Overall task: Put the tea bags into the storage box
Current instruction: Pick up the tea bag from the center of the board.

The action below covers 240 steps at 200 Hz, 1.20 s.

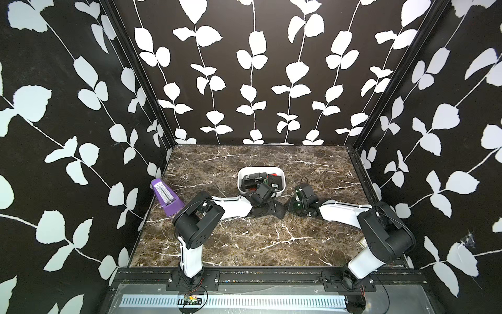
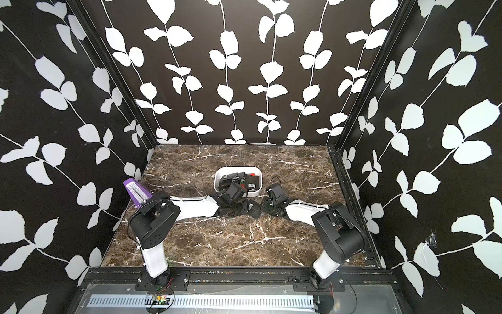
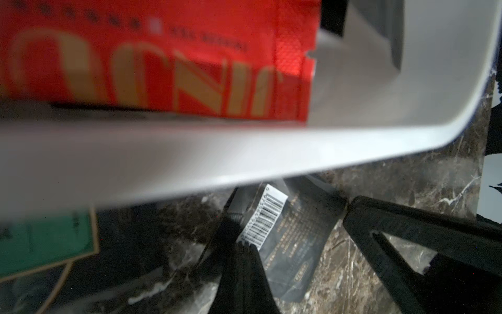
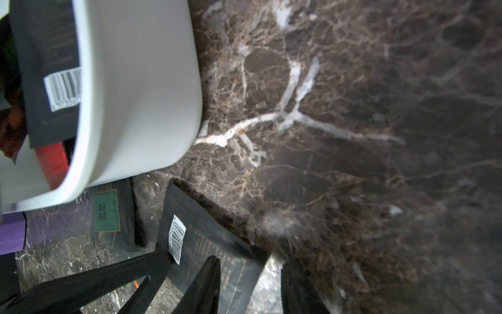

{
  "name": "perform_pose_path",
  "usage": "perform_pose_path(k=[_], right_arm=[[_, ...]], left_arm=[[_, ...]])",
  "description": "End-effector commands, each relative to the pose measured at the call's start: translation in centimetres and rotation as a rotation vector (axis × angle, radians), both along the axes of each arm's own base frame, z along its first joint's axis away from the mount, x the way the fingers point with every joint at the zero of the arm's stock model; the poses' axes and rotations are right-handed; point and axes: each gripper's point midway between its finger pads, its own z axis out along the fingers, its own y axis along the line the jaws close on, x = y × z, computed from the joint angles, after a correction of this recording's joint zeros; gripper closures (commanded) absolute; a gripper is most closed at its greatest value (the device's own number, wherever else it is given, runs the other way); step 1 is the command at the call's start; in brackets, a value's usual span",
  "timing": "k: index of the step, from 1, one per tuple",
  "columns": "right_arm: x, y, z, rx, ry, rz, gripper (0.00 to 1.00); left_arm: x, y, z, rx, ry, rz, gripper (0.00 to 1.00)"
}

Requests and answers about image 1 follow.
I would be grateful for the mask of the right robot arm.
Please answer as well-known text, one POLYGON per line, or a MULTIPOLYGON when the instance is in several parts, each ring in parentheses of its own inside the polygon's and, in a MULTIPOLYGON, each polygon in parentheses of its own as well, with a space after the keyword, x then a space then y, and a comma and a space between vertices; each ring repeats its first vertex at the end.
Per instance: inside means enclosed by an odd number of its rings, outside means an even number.
POLYGON ((302 183, 295 187, 286 209, 300 217, 340 222, 362 231, 366 246, 343 266, 339 275, 350 288, 412 250, 417 242, 410 229, 383 201, 373 205, 348 204, 333 199, 321 201, 309 184, 302 183))

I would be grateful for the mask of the black tea bag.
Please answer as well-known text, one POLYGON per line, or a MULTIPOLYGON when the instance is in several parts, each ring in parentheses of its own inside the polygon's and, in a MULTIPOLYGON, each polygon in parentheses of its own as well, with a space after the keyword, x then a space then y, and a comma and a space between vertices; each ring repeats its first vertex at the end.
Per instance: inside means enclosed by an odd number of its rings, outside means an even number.
POLYGON ((287 210, 285 206, 277 200, 271 200, 263 203, 261 206, 254 206, 249 214, 250 217, 265 217, 268 215, 283 219, 287 210))
POLYGON ((265 180, 267 179, 267 174, 262 173, 252 173, 244 175, 241 179, 240 189, 243 192, 250 192, 256 190, 265 180))
POLYGON ((282 177, 272 173, 267 175, 268 185, 275 190, 282 190, 284 185, 282 184, 282 177))

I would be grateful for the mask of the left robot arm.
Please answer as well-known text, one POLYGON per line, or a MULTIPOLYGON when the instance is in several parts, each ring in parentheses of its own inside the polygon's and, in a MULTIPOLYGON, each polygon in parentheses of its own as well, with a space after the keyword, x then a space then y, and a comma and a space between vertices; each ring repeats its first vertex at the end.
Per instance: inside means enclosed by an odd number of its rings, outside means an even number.
POLYGON ((286 209, 276 196, 265 183, 251 193, 233 198, 211 196, 204 190, 198 192, 173 219, 175 237, 181 248, 180 277, 189 283, 201 279, 203 245, 221 220, 269 215, 284 218, 286 209))

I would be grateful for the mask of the black tea bag top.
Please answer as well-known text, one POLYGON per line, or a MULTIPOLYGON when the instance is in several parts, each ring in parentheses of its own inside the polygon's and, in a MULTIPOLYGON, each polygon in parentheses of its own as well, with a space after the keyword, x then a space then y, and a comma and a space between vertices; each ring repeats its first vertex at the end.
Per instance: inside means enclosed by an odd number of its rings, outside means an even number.
POLYGON ((265 180, 267 179, 267 174, 262 173, 252 173, 244 175, 241 179, 240 189, 243 192, 250 192, 256 190, 265 180))

